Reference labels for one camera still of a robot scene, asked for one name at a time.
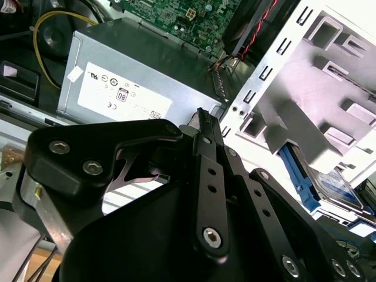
power supply label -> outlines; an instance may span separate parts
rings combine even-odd
[[[78,104],[117,121],[162,119],[172,100],[88,63]]]

80 plus logo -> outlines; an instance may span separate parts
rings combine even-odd
[[[122,102],[127,101],[128,93],[129,93],[128,90],[124,88],[119,88],[119,91],[117,92],[117,95],[116,95],[117,100],[122,101]]]

capacitor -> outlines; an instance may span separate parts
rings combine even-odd
[[[206,4],[206,6],[205,6],[205,11],[206,11],[206,12],[211,12],[212,10],[213,10],[213,6],[210,5],[210,4]]]

wooden surface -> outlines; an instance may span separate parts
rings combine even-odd
[[[26,271],[26,277],[25,281],[28,281],[31,275],[35,272],[35,270],[47,259],[47,257],[51,254],[50,251],[45,251],[42,249],[36,249],[35,252],[33,253],[28,269]],[[41,282],[51,282],[52,277],[55,274],[56,269],[60,265],[62,260],[62,256],[60,254],[54,255],[53,259],[49,263],[46,271],[43,274],[42,279],[40,280]]]

yellow wire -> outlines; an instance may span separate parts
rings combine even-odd
[[[76,13],[73,13],[73,12],[67,12],[67,11],[51,11],[51,12],[47,12],[45,13],[44,15],[42,15],[36,22],[35,26],[34,26],[34,32],[33,32],[33,45],[34,45],[34,51],[35,51],[35,55],[36,55],[36,58],[38,60],[38,63],[39,63],[39,66],[41,66],[41,69],[43,71],[43,73],[45,74],[45,76],[47,77],[47,80],[49,81],[49,83],[51,83],[55,88],[58,88],[58,89],[61,89],[59,87],[59,85],[56,85],[51,77],[48,75],[44,65],[43,65],[43,61],[42,61],[42,57],[41,57],[41,54],[39,53],[39,48],[38,48],[38,30],[39,30],[39,27],[41,26],[41,24],[48,18],[51,18],[53,16],[56,16],[56,15],[68,15],[68,16],[74,16],[75,18],[78,18],[78,19],[81,19],[85,22],[87,22],[88,24],[90,25],[97,25],[97,23],[85,16],[82,16],[82,15],[79,15],[79,14],[76,14]]]

